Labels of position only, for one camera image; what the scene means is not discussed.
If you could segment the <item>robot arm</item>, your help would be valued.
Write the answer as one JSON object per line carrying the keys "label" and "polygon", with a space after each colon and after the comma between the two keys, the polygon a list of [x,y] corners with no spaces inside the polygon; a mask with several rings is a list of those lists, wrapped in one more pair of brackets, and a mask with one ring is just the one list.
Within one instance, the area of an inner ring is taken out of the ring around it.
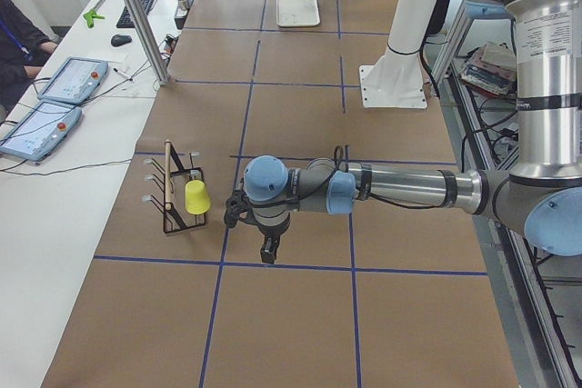
{"label": "robot arm", "polygon": [[254,158],[226,203],[225,221],[264,235],[261,258],[276,260],[294,211],[349,214],[376,199],[408,209],[456,207],[484,215],[548,253],[581,252],[581,0],[467,0],[517,24],[517,162],[506,171],[413,171],[318,158],[290,169]]}

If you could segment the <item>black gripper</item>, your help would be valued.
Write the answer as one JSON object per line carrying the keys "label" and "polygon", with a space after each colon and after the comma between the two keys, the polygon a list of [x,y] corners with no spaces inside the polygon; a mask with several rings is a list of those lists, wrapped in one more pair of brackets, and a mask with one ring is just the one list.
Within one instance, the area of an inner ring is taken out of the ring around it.
{"label": "black gripper", "polygon": [[274,263],[277,258],[281,236],[286,232],[286,228],[262,227],[259,231],[264,236],[264,242],[260,249],[261,261],[264,264]]}

